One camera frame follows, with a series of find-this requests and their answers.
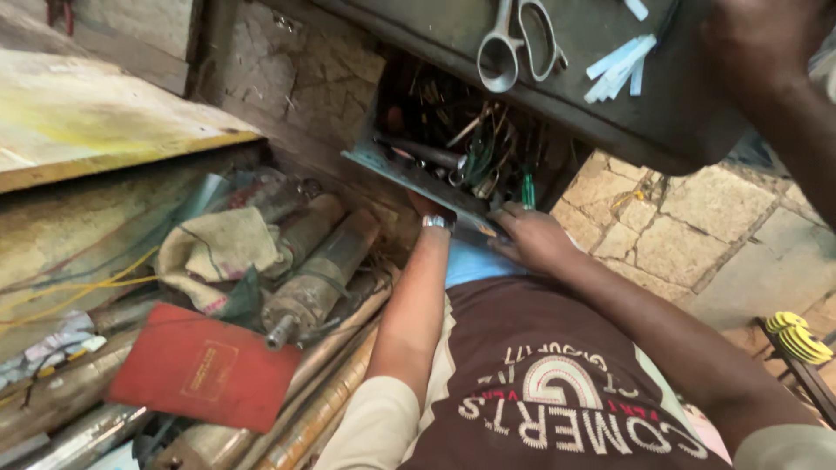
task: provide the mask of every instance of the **metal scissors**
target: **metal scissors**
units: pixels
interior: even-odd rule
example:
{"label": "metal scissors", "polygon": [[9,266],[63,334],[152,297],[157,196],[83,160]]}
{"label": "metal scissors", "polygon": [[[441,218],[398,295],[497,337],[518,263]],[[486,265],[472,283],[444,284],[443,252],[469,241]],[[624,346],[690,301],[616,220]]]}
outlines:
{"label": "metal scissors", "polygon": [[[554,63],[560,63],[561,68],[568,67],[568,61],[563,54],[563,50],[558,46],[557,40],[554,38],[554,28],[552,28],[552,20],[546,12],[546,8],[539,0],[517,0],[517,21],[522,30],[522,39],[512,38],[509,35],[511,27],[511,12],[513,0],[499,0],[499,11],[497,12],[497,23],[493,30],[488,33],[482,40],[482,45],[479,46],[479,53],[476,57],[476,65],[479,69],[479,78],[482,79],[482,84],[488,91],[493,93],[504,93],[511,89],[517,83],[517,76],[519,75],[519,62],[517,61],[517,49],[525,46],[528,52],[528,65],[531,68],[531,75],[538,82],[542,82],[552,72]],[[548,60],[546,61],[543,72],[538,74],[534,69],[534,57],[531,50],[531,44],[528,40],[528,33],[523,25],[523,8],[530,7],[534,13],[537,14],[540,20],[540,25],[546,36],[546,45],[548,46]],[[491,70],[485,70],[482,67],[482,58],[490,59],[493,66],[499,71],[494,74]]]}

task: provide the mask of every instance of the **stone floor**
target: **stone floor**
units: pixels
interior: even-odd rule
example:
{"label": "stone floor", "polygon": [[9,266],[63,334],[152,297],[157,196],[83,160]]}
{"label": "stone floor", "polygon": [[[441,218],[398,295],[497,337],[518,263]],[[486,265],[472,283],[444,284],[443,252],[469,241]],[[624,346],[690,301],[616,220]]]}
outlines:
{"label": "stone floor", "polygon": [[767,347],[756,316],[792,311],[816,335],[836,330],[836,237],[791,181],[724,164],[668,177],[598,151],[552,215],[753,356]]}
{"label": "stone floor", "polygon": [[[239,3],[215,101],[350,148],[385,61],[361,32],[326,29]],[[753,356],[767,346],[756,316],[789,310],[818,335],[836,330],[836,237],[790,181],[725,165],[668,177],[599,151],[552,214],[615,272]]]}

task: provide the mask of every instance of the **red book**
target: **red book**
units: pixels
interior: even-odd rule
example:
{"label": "red book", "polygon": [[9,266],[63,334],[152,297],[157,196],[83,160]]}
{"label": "red book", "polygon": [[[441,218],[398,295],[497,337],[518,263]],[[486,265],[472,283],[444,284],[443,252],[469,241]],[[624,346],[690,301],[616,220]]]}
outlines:
{"label": "red book", "polygon": [[158,304],[106,400],[267,432],[300,358],[289,345],[268,350],[258,333]]}

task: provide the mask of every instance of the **man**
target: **man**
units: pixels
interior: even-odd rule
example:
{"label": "man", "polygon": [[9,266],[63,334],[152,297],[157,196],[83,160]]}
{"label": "man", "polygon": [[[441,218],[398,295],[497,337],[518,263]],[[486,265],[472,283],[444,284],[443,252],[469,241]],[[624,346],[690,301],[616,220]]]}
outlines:
{"label": "man", "polygon": [[[830,5],[716,1],[706,39],[741,109],[836,225],[836,108],[806,74]],[[761,366],[580,252],[550,216],[495,214],[513,240],[500,258],[451,241],[448,214],[414,203],[424,227],[317,469],[728,467],[674,390],[737,468],[833,467],[836,433]]]}

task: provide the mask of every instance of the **workbench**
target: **workbench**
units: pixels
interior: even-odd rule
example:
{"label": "workbench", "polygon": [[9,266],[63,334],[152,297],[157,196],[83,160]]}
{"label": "workbench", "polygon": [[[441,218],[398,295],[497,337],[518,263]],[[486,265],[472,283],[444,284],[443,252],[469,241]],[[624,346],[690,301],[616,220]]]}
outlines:
{"label": "workbench", "polygon": [[[498,0],[313,2],[481,86],[476,56],[496,21]],[[502,97],[637,166],[685,175],[720,161],[747,128],[706,70],[700,24],[709,2],[682,2],[660,50],[645,61],[640,97],[623,89],[616,100],[584,101],[594,84],[587,67],[636,36],[656,33],[672,4],[644,2],[650,16],[640,22],[621,0],[543,0],[569,67],[534,84],[521,62],[519,81]]]}

